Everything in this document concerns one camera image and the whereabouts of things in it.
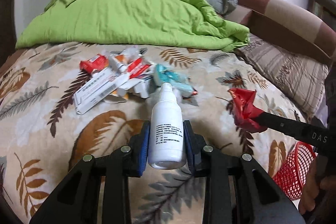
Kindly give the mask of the right hand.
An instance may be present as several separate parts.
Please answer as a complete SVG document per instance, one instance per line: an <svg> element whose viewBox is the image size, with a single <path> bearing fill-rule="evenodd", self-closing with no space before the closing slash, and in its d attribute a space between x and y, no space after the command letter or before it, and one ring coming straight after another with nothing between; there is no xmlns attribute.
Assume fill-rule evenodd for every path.
<svg viewBox="0 0 336 224"><path fill-rule="evenodd" d="M315 176L317 174L317 158L315 158L309 167L306 175L306 183L302 188L302 195L298 206L298 211L304 215L307 211L315 208L315 199L320 190L335 192L335 176L323 178L321 182L317 182Z"/></svg>

